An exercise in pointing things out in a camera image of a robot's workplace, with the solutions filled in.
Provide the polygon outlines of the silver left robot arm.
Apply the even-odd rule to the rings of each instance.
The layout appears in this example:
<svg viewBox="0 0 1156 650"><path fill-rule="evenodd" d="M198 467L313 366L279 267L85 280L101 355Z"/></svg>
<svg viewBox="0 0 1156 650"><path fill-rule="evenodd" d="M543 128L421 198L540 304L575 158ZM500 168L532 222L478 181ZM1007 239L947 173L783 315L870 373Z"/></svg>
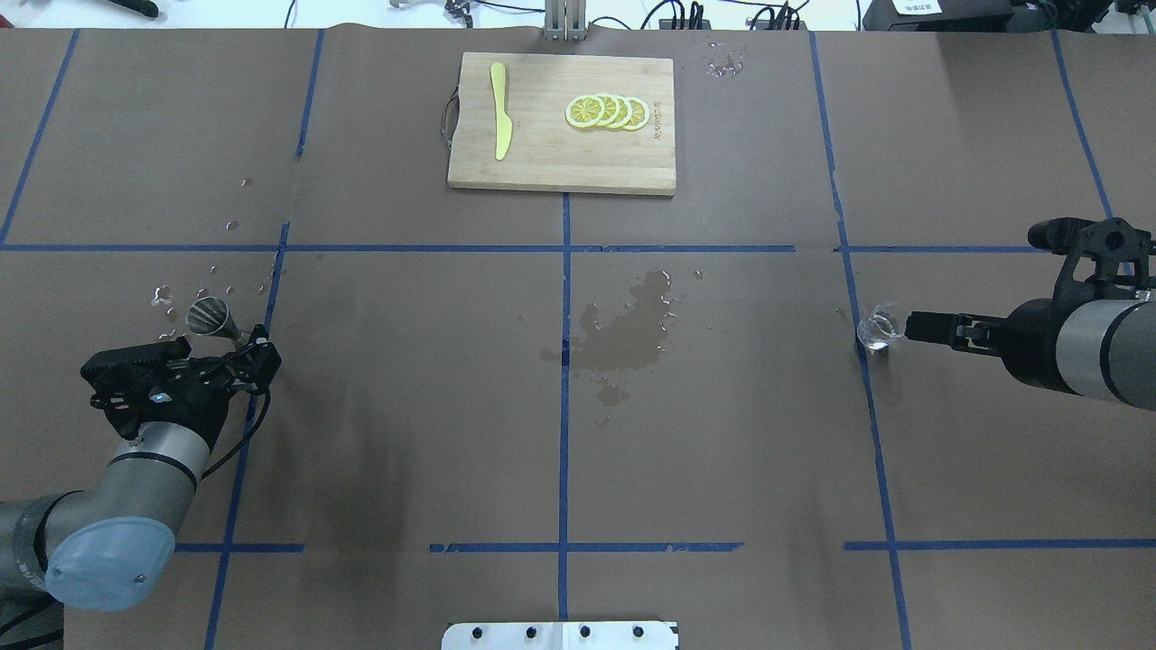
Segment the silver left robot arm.
<svg viewBox="0 0 1156 650"><path fill-rule="evenodd" d="M119 436L90 490L3 503L3 648L61 649L62 610L136 608L176 552L235 396L260 396L282 363L264 325L220 357L186 337L99 350L82 365L91 406Z"/></svg>

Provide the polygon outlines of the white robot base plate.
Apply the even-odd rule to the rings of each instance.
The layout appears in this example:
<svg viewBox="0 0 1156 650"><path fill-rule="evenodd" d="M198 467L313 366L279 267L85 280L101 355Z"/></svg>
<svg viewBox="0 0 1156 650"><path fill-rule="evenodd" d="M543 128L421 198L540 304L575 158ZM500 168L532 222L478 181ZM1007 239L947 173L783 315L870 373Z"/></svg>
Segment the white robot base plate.
<svg viewBox="0 0 1156 650"><path fill-rule="evenodd" d="M546 621L451 625L442 649L679 649L676 622Z"/></svg>

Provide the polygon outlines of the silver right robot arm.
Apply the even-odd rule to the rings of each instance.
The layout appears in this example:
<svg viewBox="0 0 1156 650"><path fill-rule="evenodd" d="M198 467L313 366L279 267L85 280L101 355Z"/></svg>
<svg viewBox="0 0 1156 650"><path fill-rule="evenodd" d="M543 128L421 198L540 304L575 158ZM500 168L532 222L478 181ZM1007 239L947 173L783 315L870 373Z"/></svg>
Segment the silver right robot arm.
<svg viewBox="0 0 1156 650"><path fill-rule="evenodd" d="M1000 359L1028 386L1155 409L1153 302L1094 300L1062 312L1032 300L1005 318L914 311L905 337Z"/></svg>

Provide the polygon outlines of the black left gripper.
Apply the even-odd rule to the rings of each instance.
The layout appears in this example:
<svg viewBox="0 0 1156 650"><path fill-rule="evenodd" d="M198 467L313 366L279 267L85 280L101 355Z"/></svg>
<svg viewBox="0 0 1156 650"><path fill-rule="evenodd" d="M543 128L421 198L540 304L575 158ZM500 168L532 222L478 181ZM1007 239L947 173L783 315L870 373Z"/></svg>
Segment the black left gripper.
<svg viewBox="0 0 1156 650"><path fill-rule="evenodd" d="M257 338L234 357L191 359L188 365L160 384L168 402L144 407L146 423L173 423L191 433L222 433L234 396L271 387L282 361L276 346Z"/></svg>

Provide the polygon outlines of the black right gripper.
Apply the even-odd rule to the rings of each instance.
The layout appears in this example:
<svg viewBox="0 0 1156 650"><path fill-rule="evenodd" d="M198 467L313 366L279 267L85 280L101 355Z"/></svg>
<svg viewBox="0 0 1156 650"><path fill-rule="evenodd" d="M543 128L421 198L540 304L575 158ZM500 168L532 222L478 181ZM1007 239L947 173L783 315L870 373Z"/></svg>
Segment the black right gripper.
<svg viewBox="0 0 1156 650"><path fill-rule="evenodd" d="M1005 318L983 313L913 311L905 337L926 344L957 344L957 350L1003 361L1039 362L1039 313L1015 311Z"/></svg>

